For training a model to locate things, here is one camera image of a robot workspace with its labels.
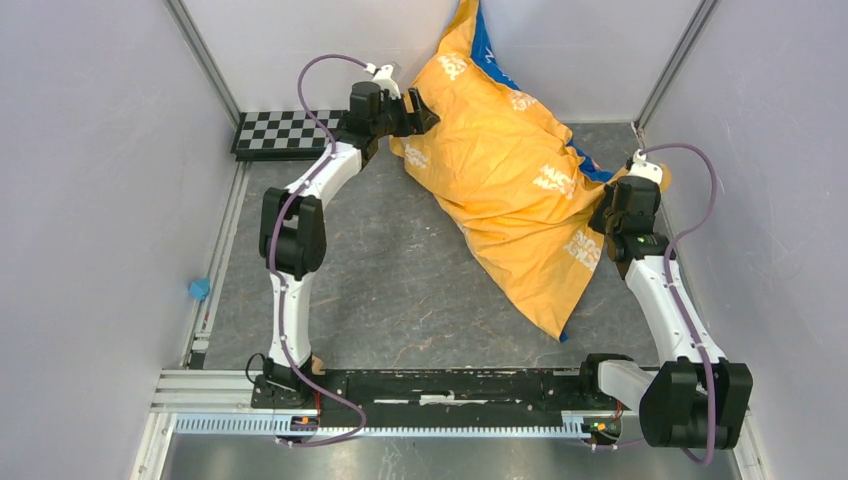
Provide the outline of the yellow and blue printed pillowcase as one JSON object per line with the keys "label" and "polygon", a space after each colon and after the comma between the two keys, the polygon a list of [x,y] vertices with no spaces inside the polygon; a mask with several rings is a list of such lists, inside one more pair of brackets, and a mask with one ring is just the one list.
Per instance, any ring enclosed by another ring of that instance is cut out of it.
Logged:
{"label": "yellow and blue printed pillowcase", "polygon": [[600,168],[500,69],[477,1],[458,4],[413,84],[439,121],[391,151],[517,310],[564,340],[603,253],[590,218],[623,172]]}

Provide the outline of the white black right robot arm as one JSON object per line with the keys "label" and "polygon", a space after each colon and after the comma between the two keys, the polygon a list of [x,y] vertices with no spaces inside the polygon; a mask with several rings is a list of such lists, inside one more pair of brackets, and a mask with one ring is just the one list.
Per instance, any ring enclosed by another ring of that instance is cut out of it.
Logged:
{"label": "white black right robot arm", "polygon": [[731,362],[698,317],[670,241],[655,232],[657,183],[624,176],[605,186],[589,226],[605,235],[608,256],[648,322],[657,372],[622,354],[590,354],[577,392],[591,408],[613,399],[636,411],[652,447],[730,450],[739,440],[753,390],[744,363]]}

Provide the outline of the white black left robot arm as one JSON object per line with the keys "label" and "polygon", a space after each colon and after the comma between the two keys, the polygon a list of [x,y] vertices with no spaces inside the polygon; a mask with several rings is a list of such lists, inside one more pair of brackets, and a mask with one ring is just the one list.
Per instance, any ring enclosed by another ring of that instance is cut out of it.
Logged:
{"label": "white black left robot arm", "polygon": [[313,397],[309,302],[327,250],[325,206],[364,169],[382,138],[423,135],[439,120],[415,87],[395,94],[375,81],[357,82],[318,159],[285,188],[264,193],[259,252],[272,284],[272,343],[254,380],[254,405],[297,408]]}

